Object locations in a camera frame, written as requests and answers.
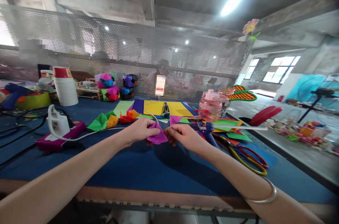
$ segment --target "silver bangle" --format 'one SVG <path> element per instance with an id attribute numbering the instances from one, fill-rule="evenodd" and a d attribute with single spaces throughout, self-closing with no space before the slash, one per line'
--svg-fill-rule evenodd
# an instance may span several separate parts
<path id="1" fill-rule="evenodd" d="M 276 187 L 273 185 L 273 183 L 270 182 L 269 179 L 267 179 L 265 177 L 262 177 L 262 178 L 265 179 L 271 185 L 272 190 L 273 190 L 272 195 L 269 198 L 264 199 L 264 200 L 252 200 L 252 199 L 244 198 L 246 201 L 256 203 L 256 204 L 267 204 L 267 203 L 272 202 L 275 199 L 275 197 L 276 197 Z"/>

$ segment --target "perforated metal railing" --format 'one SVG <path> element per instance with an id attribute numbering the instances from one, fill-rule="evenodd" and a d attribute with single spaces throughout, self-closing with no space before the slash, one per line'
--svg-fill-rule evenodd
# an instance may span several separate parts
<path id="1" fill-rule="evenodd" d="M 234 84 L 247 43 L 100 18 L 0 5 L 0 76 L 37 79 L 36 64 L 69 66 L 92 75 L 139 77 L 136 93 L 154 95 L 155 75 L 166 75 L 165 97 L 194 99 Z M 19 40 L 48 40 L 48 57 L 18 49 Z"/>

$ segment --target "ceiling light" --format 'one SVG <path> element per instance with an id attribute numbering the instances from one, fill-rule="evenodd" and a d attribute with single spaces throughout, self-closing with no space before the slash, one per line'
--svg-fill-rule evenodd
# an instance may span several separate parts
<path id="1" fill-rule="evenodd" d="M 227 16 L 239 5 L 241 0 L 228 0 L 221 10 L 221 16 Z"/>

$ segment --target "pink water bottle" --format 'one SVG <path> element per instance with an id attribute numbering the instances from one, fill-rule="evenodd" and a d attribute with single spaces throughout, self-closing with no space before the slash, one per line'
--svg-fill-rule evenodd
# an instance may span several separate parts
<path id="1" fill-rule="evenodd" d="M 220 111 L 223 102 L 228 102 L 228 98 L 212 89 L 202 94 L 199 103 L 199 117 L 207 122 L 215 122 L 220 118 Z"/>

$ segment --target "white charger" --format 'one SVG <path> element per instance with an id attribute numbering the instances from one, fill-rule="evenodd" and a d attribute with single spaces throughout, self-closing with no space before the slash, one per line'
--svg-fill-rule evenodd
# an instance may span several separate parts
<path id="1" fill-rule="evenodd" d="M 48 116 L 47 119 L 50 119 L 56 135 L 63 137 L 70 132 L 67 117 L 61 115 L 57 110 L 53 109 L 52 115 Z"/>

